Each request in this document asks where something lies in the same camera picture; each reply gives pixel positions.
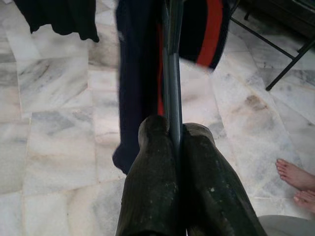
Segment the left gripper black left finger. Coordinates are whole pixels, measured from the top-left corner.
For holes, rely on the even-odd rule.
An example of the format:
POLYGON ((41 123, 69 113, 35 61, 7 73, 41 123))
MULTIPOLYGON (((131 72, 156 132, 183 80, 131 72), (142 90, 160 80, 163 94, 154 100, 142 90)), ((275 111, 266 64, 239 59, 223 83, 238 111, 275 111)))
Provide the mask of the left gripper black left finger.
POLYGON ((124 183, 115 236, 179 236, 179 187, 167 120, 150 116, 124 183))

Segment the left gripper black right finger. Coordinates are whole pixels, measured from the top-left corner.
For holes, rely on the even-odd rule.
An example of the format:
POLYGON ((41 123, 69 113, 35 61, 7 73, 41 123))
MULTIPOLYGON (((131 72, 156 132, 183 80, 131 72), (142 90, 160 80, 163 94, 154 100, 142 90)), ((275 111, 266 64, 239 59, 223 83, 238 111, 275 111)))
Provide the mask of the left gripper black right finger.
POLYGON ((267 236, 207 127, 183 125, 181 161, 188 236, 267 236))

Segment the dark grey plastic hanger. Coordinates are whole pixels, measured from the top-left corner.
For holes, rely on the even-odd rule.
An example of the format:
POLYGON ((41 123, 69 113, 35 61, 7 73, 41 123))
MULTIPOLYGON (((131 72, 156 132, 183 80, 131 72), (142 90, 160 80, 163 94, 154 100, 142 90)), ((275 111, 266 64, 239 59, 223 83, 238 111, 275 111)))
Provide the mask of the dark grey plastic hanger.
POLYGON ((179 42, 183 18, 182 0, 163 0, 163 104, 173 143, 175 164, 180 169, 182 142, 182 104, 179 67, 179 42))

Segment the navy garment red stripe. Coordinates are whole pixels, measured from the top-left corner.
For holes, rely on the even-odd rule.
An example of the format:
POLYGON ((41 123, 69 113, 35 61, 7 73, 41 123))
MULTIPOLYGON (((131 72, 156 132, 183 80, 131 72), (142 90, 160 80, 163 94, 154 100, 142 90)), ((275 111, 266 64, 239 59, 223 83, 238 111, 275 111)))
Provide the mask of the navy garment red stripe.
MULTIPOLYGON (((162 0, 119 0, 119 116, 121 141, 113 163, 127 174, 139 153, 138 129, 148 116, 161 115, 162 0)), ((223 53, 229 0, 185 0, 179 55, 215 69, 223 53)))

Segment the person's bare foot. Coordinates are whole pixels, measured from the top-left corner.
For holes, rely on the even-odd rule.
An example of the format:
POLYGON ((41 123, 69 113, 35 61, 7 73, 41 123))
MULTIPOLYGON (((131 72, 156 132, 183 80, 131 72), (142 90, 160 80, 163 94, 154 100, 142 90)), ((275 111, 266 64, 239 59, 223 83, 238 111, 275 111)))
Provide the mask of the person's bare foot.
POLYGON ((311 190, 299 191, 293 197, 295 203, 315 214, 315 192, 311 190))
POLYGON ((280 179, 290 186, 302 191, 315 191, 315 175, 283 159, 275 163, 280 179))

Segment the black folding chair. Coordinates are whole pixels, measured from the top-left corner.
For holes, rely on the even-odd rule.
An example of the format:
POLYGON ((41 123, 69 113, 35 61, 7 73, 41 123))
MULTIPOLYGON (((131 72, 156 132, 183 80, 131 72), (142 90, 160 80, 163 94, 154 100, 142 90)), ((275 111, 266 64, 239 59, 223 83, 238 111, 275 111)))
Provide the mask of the black folding chair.
POLYGON ((290 70, 297 75, 315 74, 315 59, 303 69, 301 59, 315 53, 315 8, 304 0, 233 0, 231 31, 247 42, 266 90, 290 70))

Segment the black T-shirt green logo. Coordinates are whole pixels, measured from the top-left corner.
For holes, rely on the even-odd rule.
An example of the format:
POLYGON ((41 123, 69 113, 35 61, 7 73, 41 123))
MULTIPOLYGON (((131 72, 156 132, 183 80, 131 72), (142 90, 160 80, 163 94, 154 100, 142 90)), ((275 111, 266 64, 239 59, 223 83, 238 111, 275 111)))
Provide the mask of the black T-shirt green logo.
POLYGON ((96 0, 13 0, 30 27, 30 32, 51 25, 60 35, 78 33, 81 40, 98 43, 95 24, 96 0))

